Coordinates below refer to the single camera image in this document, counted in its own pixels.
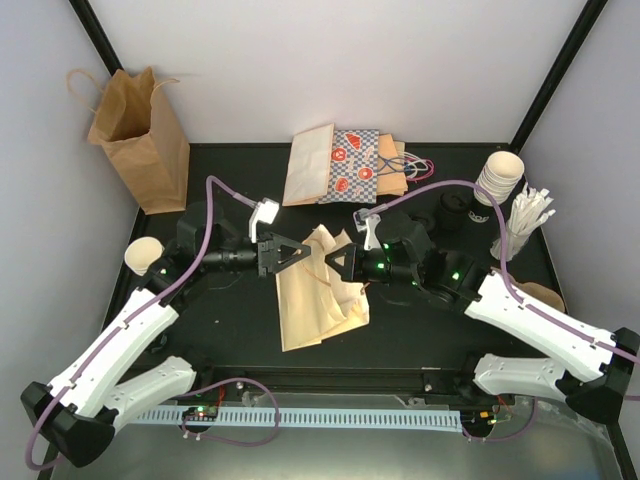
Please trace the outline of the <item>small circuit board with LEDs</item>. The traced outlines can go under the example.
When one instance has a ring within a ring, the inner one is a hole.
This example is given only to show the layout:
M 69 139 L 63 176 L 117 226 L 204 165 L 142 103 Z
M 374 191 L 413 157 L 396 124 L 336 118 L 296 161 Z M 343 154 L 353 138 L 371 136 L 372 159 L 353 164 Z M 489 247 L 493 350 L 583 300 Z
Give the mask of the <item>small circuit board with LEDs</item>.
M 217 406 L 191 406 L 182 413 L 183 421 L 214 421 L 219 413 Z

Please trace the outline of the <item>blue checkered paper bag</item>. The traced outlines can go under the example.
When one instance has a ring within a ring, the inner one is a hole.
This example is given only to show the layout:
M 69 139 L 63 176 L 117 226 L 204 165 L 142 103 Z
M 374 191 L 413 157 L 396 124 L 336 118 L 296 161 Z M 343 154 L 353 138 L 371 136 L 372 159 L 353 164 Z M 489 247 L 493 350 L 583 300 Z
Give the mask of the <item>blue checkered paper bag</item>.
M 336 130 L 327 192 L 317 204 L 374 204 L 377 197 L 379 131 Z

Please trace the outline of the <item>black frame post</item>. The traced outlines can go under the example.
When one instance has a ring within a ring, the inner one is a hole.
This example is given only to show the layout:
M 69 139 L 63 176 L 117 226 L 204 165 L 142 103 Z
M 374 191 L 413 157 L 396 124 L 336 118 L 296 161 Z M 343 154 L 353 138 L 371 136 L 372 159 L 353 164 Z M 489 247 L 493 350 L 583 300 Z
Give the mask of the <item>black frame post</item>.
M 509 143 L 509 150 L 512 153 L 518 154 L 522 151 L 607 4 L 607 0 L 588 0 L 585 2 L 522 122 Z
M 89 0 L 69 0 L 76 17 L 111 76 L 124 67 Z

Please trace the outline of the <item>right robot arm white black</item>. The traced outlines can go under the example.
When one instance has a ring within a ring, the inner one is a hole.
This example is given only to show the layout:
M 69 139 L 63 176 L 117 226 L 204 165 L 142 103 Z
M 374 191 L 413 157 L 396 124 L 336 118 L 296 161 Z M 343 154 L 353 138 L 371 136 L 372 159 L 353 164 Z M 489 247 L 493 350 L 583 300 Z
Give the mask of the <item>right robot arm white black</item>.
M 510 277 L 471 256 L 438 248 L 423 224 L 404 213 L 374 214 L 359 225 L 363 244 L 326 254 L 342 281 L 401 284 L 435 307 L 500 329 L 541 352 L 539 358 L 486 353 L 454 379 L 457 396 L 525 395 L 565 403 L 600 424 L 618 421 L 639 350 L 639 336 L 579 321 L 534 298 Z

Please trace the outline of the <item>tall black lid stack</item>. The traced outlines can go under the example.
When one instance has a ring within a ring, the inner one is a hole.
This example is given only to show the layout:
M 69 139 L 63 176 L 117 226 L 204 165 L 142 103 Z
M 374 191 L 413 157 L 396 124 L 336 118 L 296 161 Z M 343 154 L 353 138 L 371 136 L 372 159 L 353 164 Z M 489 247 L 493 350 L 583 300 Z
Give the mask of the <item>tall black lid stack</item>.
M 439 197 L 435 217 L 438 227 L 447 232 L 462 228 L 470 209 L 470 200 L 459 191 L 448 191 Z

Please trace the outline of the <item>black right frame post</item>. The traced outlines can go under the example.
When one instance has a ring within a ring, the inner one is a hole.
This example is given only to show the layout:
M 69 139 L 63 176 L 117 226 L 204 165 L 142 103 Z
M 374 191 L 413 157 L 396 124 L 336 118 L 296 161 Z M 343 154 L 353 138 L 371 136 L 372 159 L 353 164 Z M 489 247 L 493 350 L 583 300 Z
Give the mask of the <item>black right frame post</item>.
M 509 150 L 512 153 L 518 154 L 522 151 L 607 4 L 607 0 L 588 0 L 585 2 L 522 122 L 509 143 Z

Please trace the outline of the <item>white flat paper bag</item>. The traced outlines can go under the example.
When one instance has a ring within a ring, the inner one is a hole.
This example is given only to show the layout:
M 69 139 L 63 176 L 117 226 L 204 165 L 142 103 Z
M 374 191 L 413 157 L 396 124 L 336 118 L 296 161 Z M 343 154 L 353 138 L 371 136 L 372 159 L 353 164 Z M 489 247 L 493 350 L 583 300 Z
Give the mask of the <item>white flat paper bag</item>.
M 283 206 L 313 204 L 327 193 L 334 124 L 293 137 L 283 192 Z

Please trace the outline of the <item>brown flat paper bag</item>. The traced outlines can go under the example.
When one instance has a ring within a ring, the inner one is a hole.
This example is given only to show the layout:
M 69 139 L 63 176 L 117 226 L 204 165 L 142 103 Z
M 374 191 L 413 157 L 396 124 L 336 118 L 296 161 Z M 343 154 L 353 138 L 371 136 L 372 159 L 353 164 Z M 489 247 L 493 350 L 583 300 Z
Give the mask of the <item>brown flat paper bag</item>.
M 398 156 L 391 134 L 379 136 L 378 156 L 377 195 L 404 195 L 408 190 L 404 161 Z

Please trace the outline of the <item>cream paper bag with handles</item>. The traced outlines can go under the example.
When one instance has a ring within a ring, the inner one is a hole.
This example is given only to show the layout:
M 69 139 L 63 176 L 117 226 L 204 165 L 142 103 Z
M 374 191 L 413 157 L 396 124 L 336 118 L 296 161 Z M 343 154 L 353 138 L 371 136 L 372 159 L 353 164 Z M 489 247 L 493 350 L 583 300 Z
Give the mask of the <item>cream paper bag with handles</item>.
M 363 283 L 347 283 L 325 256 L 349 244 L 345 231 L 334 236 L 322 224 L 303 241 L 309 257 L 276 275 L 281 349 L 284 352 L 366 326 L 370 307 Z

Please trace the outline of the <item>black left frame post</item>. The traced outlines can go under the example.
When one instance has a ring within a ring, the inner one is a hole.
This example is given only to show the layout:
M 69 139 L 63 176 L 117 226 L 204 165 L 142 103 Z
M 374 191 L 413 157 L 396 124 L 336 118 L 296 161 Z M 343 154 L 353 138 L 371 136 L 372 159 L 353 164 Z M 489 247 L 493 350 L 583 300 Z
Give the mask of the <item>black left frame post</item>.
M 69 0 L 76 17 L 111 76 L 124 67 L 89 0 Z

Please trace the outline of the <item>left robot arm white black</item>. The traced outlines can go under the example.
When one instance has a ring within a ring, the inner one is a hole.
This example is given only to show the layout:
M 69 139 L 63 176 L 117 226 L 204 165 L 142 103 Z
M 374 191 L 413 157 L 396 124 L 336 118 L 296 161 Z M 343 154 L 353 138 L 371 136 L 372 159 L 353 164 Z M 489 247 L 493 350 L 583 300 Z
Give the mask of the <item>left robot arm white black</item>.
M 152 262 L 121 311 L 69 367 L 47 383 L 32 382 L 20 400 L 37 434 L 76 467 L 99 458 L 115 435 L 156 405 L 188 394 L 207 397 L 213 372 L 170 356 L 130 379 L 124 374 L 196 297 L 199 281 L 212 273 L 247 270 L 278 274 L 306 259 L 311 249 L 272 232 L 243 237 L 219 208 L 190 205 L 176 236 Z

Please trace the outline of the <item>stack of white paper cups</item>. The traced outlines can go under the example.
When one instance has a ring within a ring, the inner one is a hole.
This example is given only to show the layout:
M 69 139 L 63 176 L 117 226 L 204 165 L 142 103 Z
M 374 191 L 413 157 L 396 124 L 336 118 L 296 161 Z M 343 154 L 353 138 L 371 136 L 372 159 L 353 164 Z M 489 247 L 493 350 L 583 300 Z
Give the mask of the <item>stack of white paper cups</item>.
M 504 203 L 524 171 L 524 163 L 516 154 L 507 151 L 492 153 L 476 180 L 481 191 L 473 191 L 469 218 L 476 223 L 485 223 L 494 212 L 491 200 L 497 205 Z

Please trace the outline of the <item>left stack of paper cups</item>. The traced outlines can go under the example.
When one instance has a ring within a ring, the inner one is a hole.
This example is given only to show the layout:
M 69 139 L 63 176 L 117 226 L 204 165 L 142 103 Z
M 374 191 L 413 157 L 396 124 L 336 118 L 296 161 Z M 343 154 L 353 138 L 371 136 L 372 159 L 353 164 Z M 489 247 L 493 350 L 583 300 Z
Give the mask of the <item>left stack of paper cups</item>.
M 137 276 L 144 276 L 149 267 L 164 252 L 163 244 L 155 237 L 145 236 L 133 241 L 124 253 L 125 265 Z

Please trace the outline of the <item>standing brown paper bag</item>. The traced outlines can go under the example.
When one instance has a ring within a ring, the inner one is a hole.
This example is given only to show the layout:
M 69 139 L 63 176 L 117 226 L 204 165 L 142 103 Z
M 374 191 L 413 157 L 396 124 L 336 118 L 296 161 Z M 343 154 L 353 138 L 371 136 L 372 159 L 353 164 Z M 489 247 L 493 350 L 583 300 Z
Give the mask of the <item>standing brown paper bag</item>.
M 119 69 L 104 86 L 83 69 L 66 87 L 93 113 L 87 140 L 102 148 L 147 215 L 183 211 L 187 203 L 190 144 L 164 87 L 151 67 L 131 76 Z

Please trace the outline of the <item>glass of wrapped stirrers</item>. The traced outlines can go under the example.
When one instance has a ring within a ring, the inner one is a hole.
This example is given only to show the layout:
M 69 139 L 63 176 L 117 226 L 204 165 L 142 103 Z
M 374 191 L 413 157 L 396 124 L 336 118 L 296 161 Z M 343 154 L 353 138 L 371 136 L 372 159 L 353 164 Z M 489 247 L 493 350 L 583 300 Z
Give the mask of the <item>glass of wrapped stirrers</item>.
M 527 244 L 532 233 L 555 214 L 555 210 L 549 208 L 552 202 L 548 189 L 537 190 L 525 184 L 513 200 L 511 215 L 506 222 L 506 240 L 497 238 L 490 249 L 491 255 L 496 260 L 505 256 L 507 262 L 511 261 Z

